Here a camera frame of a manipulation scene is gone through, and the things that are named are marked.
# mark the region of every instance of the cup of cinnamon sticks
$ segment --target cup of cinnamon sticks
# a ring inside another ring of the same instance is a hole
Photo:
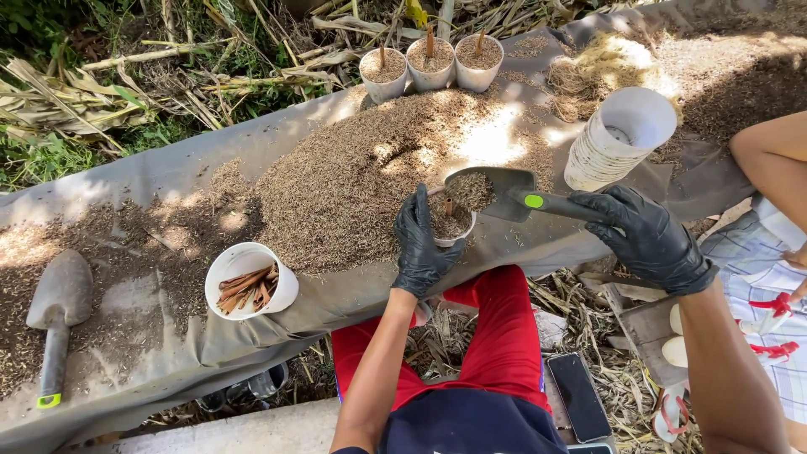
[[[228,320],[279,312],[294,302],[299,283],[271,249],[256,242],[232,246],[207,271],[210,309]]]

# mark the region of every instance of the gray tarp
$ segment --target gray tarp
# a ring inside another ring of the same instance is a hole
[[[699,10],[730,11],[724,3],[697,3]],[[566,26],[576,43],[583,43],[596,28],[612,30],[624,27],[626,19],[646,24],[651,31],[665,23],[685,26],[684,16],[692,17],[692,5],[665,2],[626,10],[612,15],[594,15]],[[542,28],[528,35],[551,38],[561,33]],[[523,36],[503,42],[505,52]],[[505,57],[501,70],[522,71],[534,75],[546,69],[550,60],[562,53],[554,40],[532,59]],[[539,90],[498,79],[507,101],[532,105],[545,99]],[[149,204],[154,194],[160,198],[182,197],[196,188],[205,188],[211,172],[197,177],[199,168],[214,169],[233,158],[241,158],[241,170],[254,181],[275,159],[291,151],[296,142],[318,124],[332,123],[355,109],[341,103],[345,92],[325,96],[290,107],[255,120],[216,132],[152,149],[54,182],[41,184],[0,198],[0,225],[19,222],[47,222],[58,216],[69,217],[89,204],[132,198],[141,205]],[[581,124],[565,124],[547,116],[547,126],[524,122],[521,126],[536,130],[558,128],[579,131]],[[563,182],[569,146],[567,140],[554,147],[556,192],[565,194]],[[670,209],[682,220],[693,220],[719,213],[747,197],[751,185],[730,158],[719,158],[715,147],[690,141],[685,147],[687,171],[671,181],[671,165],[643,162],[626,179],[657,200],[666,200]],[[506,235],[513,226],[508,222],[483,216],[474,231],[475,246],[464,263],[433,289],[441,291],[461,283],[481,271],[508,263],[521,265],[528,275],[540,275],[559,267],[573,266],[608,254],[607,248],[573,220],[556,216],[533,216],[516,229],[521,232],[519,246]],[[306,348],[322,334],[360,322],[383,309],[390,282],[395,277],[392,264],[371,264],[338,274],[323,275],[321,280],[300,276],[300,294],[287,310],[246,322],[228,322],[215,315],[202,329],[198,319],[191,319],[185,338],[178,338],[163,326],[139,326],[141,334],[162,338],[160,349],[142,351],[126,380],[117,364],[109,364],[102,354],[73,353],[69,358],[65,402],[51,410],[32,410],[37,385],[25,384],[21,391],[0,402],[0,451],[50,452],[65,442],[77,442],[109,431],[136,427],[150,414],[200,397],[216,389],[266,370]],[[113,287],[116,298],[129,298],[136,305],[170,304],[170,295],[160,292],[154,275]],[[137,323],[125,305],[105,312],[122,323]],[[88,368],[87,364],[97,367]],[[83,383],[76,392],[71,384]]]

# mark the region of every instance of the person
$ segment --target person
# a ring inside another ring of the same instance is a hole
[[[692,235],[627,187],[570,198],[607,217],[586,229],[633,273],[678,296],[706,452],[789,453],[776,391],[731,316],[717,267]],[[459,260],[464,241],[446,252],[435,246],[423,184],[403,202],[394,228],[399,274],[383,315],[332,333],[344,401],[329,452],[566,452],[538,388],[540,345],[520,268],[498,267],[444,292],[478,306],[478,325],[458,380],[425,385],[402,361],[412,311]]]
[[[750,301],[790,294],[792,315],[771,332],[749,333],[746,341],[762,347],[799,345],[787,362],[765,370],[784,409],[790,444],[803,452],[807,452],[806,125],[804,111],[745,128],[731,138],[734,159],[760,195],[751,211],[701,246],[721,267],[719,276],[735,319],[762,321],[772,311],[752,307]]]

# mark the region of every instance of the red pants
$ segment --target red pants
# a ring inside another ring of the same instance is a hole
[[[431,389],[472,388],[520,397],[549,411],[541,381],[541,344],[529,301],[524,272],[515,265],[485,271],[443,292],[443,297],[479,308],[476,332],[468,346],[458,380],[425,384],[401,362],[393,410]],[[348,390],[379,317],[331,333],[333,361],[342,396]]]

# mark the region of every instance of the plaid fabric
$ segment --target plaid fabric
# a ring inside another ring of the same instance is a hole
[[[720,265],[725,297],[739,320],[762,320],[768,309],[752,308],[748,301],[770,301],[780,292],[790,293],[807,275],[781,259],[787,245],[759,223],[753,210],[706,238],[701,249]],[[788,362],[765,369],[779,392],[785,416],[807,423],[807,298],[791,308],[793,316],[780,328],[764,336],[748,334],[746,340],[764,347],[790,341],[800,345]]]

